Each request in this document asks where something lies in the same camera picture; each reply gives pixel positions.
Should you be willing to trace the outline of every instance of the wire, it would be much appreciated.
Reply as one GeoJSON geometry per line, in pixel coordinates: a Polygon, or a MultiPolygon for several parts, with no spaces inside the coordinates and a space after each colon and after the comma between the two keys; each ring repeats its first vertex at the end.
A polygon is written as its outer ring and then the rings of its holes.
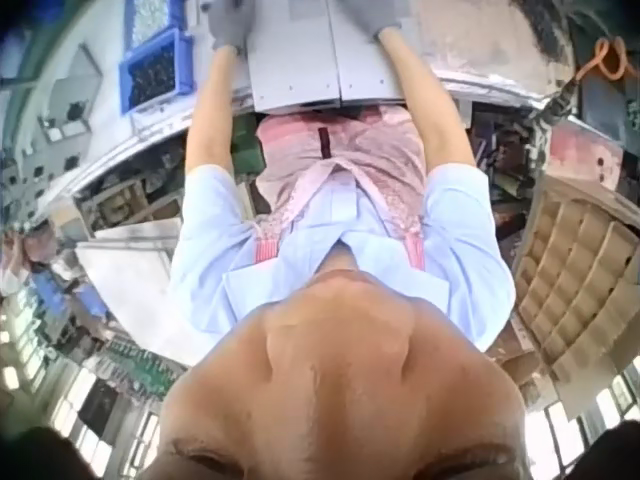
{"type": "Polygon", "coordinates": [[[627,57],[627,46],[624,43],[622,37],[616,37],[613,40],[613,48],[618,53],[618,57],[620,59],[620,63],[618,65],[618,70],[612,72],[607,68],[604,64],[604,59],[611,50],[612,42],[607,38],[600,38],[596,42],[595,46],[595,55],[593,59],[591,59],[588,63],[586,63],[576,74],[576,80],[580,81],[584,78],[584,76],[589,73],[594,68],[598,67],[602,74],[611,80],[612,82],[616,82],[624,77],[625,73],[629,73],[636,78],[640,78],[640,73],[631,65],[629,62],[629,58],[627,57]]]}

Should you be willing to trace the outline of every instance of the hand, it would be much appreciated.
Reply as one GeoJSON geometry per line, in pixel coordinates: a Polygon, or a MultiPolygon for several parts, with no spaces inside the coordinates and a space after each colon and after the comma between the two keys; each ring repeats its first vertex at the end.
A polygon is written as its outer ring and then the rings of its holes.
{"type": "Polygon", "coordinates": [[[205,11],[215,48],[230,45],[242,50],[253,27],[255,10],[255,0],[213,0],[205,11]]]}
{"type": "Polygon", "coordinates": [[[351,19],[370,37],[387,27],[399,27],[393,0],[338,0],[351,19]]]}

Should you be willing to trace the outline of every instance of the metal sheet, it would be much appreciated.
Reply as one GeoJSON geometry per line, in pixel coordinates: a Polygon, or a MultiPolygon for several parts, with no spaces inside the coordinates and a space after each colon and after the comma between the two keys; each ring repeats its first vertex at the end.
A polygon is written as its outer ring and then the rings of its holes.
{"type": "Polygon", "coordinates": [[[187,366],[213,348],[214,338],[181,318],[170,300],[165,253],[91,245],[80,245],[76,253],[109,310],[142,348],[187,366]]]}
{"type": "Polygon", "coordinates": [[[248,57],[257,112],[339,102],[326,0],[258,0],[248,57]]]}
{"type": "MultiPolygon", "coordinates": [[[[409,0],[394,0],[402,33],[416,52],[422,52],[416,15],[409,0]]],[[[368,38],[347,17],[338,0],[328,0],[335,42],[340,92],[344,102],[401,101],[404,97],[396,75],[379,43],[368,38]]]]}

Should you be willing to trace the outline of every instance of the fluorescent light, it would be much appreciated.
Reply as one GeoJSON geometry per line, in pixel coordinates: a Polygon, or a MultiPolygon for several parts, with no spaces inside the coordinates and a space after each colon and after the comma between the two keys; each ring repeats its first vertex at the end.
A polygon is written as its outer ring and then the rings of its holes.
{"type": "Polygon", "coordinates": [[[2,376],[4,377],[4,383],[9,390],[15,390],[20,387],[20,380],[18,380],[18,372],[13,367],[4,367],[2,369],[2,376]]]}

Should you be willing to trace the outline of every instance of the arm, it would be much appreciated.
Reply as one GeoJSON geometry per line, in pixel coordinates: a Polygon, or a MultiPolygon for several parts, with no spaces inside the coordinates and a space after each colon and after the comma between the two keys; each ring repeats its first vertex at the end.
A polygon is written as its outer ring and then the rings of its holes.
{"type": "Polygon", "coordinates": [[[187,139],[187,175],[202,165],[217,165],[233,176],[233,73],[254,15],[255,0],[214,0],[208,6],[209,30],[217,51],[193,112],[187,139]]]}
{"type": "Polygon", "coordinates": [[[213,56],[207,82],[198,93],[187,138],[187,175],[202,165],[218,165],[233,176],[231,100],[237,55],[234,47],[225,46],[213,56]]]}
{"type": "Polygon", "coordinates": [[[2,270],[17,277],[22,268],[23,251],[22,237],[17,233],[13,234],[11,240],[5,241],[3,245],[2,270]]]}
{"type": "Polygon", "coordinates": [[[398,27],[392,0],[339,0],[353,21],[380,41],[402,85],[409,111],[424,143],[427,171],[446,163],[476,166],[453,99],[398,27]]]}
{"type": "Polygon", "coordinates": [[[407,106],[424,143],[427,171],[446,163],[476,166],[453,99],[397,28],[385,28],[380,43],[394,65],[407,106]]]}

